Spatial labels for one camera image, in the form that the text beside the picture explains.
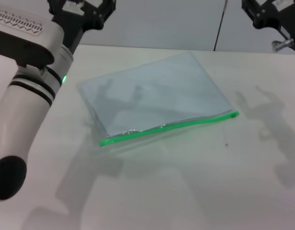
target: black stripe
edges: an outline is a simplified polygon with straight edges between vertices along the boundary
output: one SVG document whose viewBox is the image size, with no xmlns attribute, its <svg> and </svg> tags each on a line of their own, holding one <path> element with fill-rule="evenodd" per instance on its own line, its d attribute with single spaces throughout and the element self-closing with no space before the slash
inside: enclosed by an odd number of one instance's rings
<svg viewBox="0 0 295 230">
<path fill-rule="evenodd" d="M 51 68 L 49 68 L 48 66 L 45 67 L 48 72 L 55 77 L 55 79 L 57 79 L 57 81 L 60 83 L 60 86 L 62 86 L 62 79 L 61 77 Z"/>
<path fill-rule="evenodd" d="M 12 82 L 9 84 L 9 86 L 11 86 L 11 85 L 17 85 L 17 86 L 20 86 L 20 87 L 25 88 L 26 90 L 29 90 L 29 91 L 31 91 L 31 92 L 34 92 L 34 93 L 36 93 L 37 95 L 39 95 L 40 97 L 44 98 L 44 99 L 49 103 L 50 106 L 52 105 L 52 101 L 51 101 L 51 99 L 50 99 L 49 97 L 47 97 L 46 94 L 44 94 L 44 93 L 41 92 L 40 90 L 37 90 L 36 88 L 33 88 L 33 87 L 30 86 L 30 85 L 27 85 L 27 84 L 25 84 L 25 83 L 23 83 L 23 82 L 20 82 L 20 81 L 12 81 Z"/>
<path fill-rule="evenodd" d="M 49 85 L 47 85 L 45 82 L 41 81 L 40 79 L 37 79 L 35 77 L 31 77 L 31 76 L 27 76 L 27 75 L 22 75 L 22 74 L 15 75 L 15 77 L 13 79 L 25 79 L 28 81 L 32 81 L 32 82 L 42 86 L 45 90 L 47 90 L 52 95 L 53 99 L 56 98 L 56 93 L 52 90 L 52 88 Z"/>
</svg>

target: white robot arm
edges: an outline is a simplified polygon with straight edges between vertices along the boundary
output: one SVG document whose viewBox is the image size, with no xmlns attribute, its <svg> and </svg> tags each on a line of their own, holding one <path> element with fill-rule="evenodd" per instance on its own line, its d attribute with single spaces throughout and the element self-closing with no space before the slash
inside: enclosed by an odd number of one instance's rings
<svg viewBox="0 0 295 230">
<path fill-rule="evenodd" d="M 0 101 L 0 201 L 22 187 L 28 152 L 83 33 L 100 30 L 115 0 L 50 2 L 52 21 L 0 4 L 0 54 L 18 71 Z"/>
</svg>

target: ziplock bag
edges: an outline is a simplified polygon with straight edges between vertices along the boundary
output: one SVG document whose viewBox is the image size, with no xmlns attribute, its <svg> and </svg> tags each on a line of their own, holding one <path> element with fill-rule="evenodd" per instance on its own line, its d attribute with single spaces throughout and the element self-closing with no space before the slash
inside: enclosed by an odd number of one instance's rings
<svg viewBox="0 0 295 230">
<path fill-rule="evenodd" d="M 192 54 L 97 77 L 79 91 L 100 146 L 239 115 Z"/>
</svg>

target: ventilation grille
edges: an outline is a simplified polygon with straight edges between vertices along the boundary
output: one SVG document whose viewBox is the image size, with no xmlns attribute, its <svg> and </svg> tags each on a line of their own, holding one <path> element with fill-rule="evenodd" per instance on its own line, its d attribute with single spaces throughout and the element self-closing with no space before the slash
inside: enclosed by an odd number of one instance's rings
<svg viewBox="0 0 295 230">
<path fill-rule="evenodd" d="M 14 13 L 0 9 L 0 24 L 27 32 L 32 35 L 39 35 L 43 26 L 41 23 L 28 20 L 24 17 L 17 16 Z"/>
</svg>

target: plastic bag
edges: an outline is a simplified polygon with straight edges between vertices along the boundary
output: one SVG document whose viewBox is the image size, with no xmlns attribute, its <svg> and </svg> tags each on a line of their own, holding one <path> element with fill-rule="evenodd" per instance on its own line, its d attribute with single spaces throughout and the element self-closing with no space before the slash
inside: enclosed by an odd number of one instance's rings
<svg viewBox="0 0 295 230">
<path fill-rule="evenodd" d="M 100 146 L 239 115 L 192 54 L 97 77 L 79 90 Z"/>
</svg>

